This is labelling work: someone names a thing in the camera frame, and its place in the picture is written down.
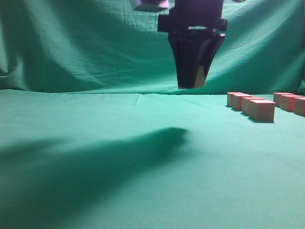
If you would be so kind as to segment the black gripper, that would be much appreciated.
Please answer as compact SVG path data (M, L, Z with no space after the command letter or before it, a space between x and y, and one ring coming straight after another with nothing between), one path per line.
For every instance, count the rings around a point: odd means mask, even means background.
M226 31L228 20L222 18L222 0L176 0L167 15L158 16L157 31L167 32L176 66L178 86L193 86L198 67L203 65L207 78L213 59L224 42L225 34L216 34L202 54L204 41L170 32L184 32L189 27Z

